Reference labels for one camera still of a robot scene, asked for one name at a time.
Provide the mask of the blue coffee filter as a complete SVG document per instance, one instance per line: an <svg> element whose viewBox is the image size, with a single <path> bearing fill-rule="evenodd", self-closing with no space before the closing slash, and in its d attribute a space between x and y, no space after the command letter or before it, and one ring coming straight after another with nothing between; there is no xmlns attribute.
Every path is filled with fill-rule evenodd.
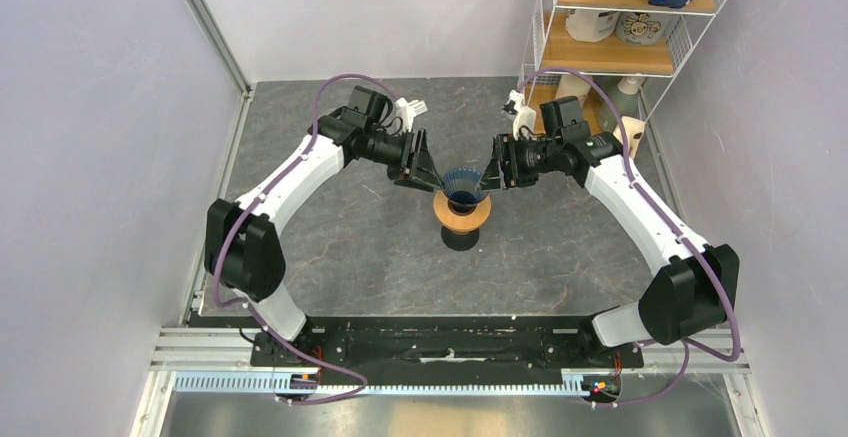
<svg viewBox="0 0 848 437"><path fill-rule="evenodd" d="M443 192L450 202L471 206L482 202L488 192L482 188L483 172L471 167L457 167L442 177Z"/></svg>

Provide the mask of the orange coffee dripper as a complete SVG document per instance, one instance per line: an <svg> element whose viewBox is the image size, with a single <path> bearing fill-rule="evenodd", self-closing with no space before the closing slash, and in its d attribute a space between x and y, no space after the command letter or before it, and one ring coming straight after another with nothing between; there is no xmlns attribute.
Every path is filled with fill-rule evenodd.
<svg viewBox="0 0 848 437"><path fill-rule="evenodd" d="M433 210L441 225L442 242L451 250L467 251L479 241L480 229L492 211L492 200L485 196L476 203L456 203L444 191L436 192Z"/></svg>

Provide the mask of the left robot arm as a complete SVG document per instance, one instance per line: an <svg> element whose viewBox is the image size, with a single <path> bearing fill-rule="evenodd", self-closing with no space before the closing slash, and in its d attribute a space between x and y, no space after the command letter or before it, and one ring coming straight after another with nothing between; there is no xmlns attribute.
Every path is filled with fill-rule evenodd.
<svg viewBox="0 0 848 437"><path fill-rule="evenodd" d="M307 321L283 282L286 262L280 236L291 217L327 180L352 161L384 166L394 184L425 192L443 180L429 153L426 132L416 130L422 100L389 96L357 86L348 103L318 117L299 147L274 172L234 201L217 199L207 211L204 266L216 284L233 290L277 335L276 353L290 365L314 350Z"/></svg>

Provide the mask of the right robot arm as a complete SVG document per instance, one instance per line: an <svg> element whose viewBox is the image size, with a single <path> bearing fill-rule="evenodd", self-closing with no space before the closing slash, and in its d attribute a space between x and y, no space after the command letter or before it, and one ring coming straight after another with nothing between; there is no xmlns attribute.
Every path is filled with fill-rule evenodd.
<svg viewBox="0 0 848 437"><path fill-rule="evenodd" d="M623 344L688 342L722 323L729 324L733 351L739 353L737 253L727 244L709 244L687 226L637 173L622 138L592 133L579 119L581 112L574 97L534 110L523 93L511 92L503 113L512 131L494 137L478 184L501 190L532 186L547 173L570 176L607 208L641 252L653 280L638 301L591 317L577 339L579 357L601 366Z"/></svg>

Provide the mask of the white bottle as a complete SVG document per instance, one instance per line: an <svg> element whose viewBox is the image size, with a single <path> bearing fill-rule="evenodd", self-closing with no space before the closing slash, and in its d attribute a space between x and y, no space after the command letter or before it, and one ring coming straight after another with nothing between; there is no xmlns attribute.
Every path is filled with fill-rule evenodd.
<svg viewBox="0 0 848 437"><path fill-rule="evenodd" d="M573 74L564 74L559 80L555 98L575 97L579 101L580 106L583 107L592 90L591 81L591 77L584 80Z"/></svg>

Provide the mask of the wooden holder block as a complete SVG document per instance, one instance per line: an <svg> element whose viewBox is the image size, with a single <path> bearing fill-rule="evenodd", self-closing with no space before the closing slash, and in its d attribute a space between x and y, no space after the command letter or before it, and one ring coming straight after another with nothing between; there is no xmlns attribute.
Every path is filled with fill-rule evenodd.
<svg viewBox="0 0 848 437"><path fill-rule="evenodd" d="M636 157L645 127L646 124L642 120L630 116L623 116L621 125L614 125L613 135L621 143L627 142L628 155L631 159Z"/></svg>

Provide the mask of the green spray bottle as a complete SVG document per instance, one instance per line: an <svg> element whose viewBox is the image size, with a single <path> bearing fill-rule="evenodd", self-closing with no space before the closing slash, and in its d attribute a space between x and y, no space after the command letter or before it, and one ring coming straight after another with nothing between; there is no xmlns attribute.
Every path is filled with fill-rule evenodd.
<svg viewBox="0 0 848 437"><path fill-rule="evenodd" d="M611 83L606 88L606 95L622 117L636 117L638 114L638 93L645 77L627 76ZM603 101L598 123L604 131L612 132L617 126L612 107Z"/></svg>

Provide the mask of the white jar with label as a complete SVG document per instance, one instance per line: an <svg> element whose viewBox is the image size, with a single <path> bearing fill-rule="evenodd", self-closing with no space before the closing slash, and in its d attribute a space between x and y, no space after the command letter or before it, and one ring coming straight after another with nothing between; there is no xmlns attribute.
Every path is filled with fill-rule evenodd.
<svg viewBox="0 0 848 437"><path fill-rule="evenodd" d="M614 32L619 16L611 10L570 9L565 29L575 41L595 43Z"/></svg>

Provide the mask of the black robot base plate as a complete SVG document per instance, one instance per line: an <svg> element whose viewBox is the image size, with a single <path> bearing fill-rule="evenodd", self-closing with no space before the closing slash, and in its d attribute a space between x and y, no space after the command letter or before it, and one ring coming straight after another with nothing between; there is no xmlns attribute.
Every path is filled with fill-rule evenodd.
<svg viewBox="0 0 848 437"><path fill-rule="evenodd" d="M253 368L305 367L318 358L325 385L367 378L379 387L554 385L565 369L610 373L643 369L633 344L602 349L582 316L313 316L294 339L294 355L265 331L253 338Z"/></svg>

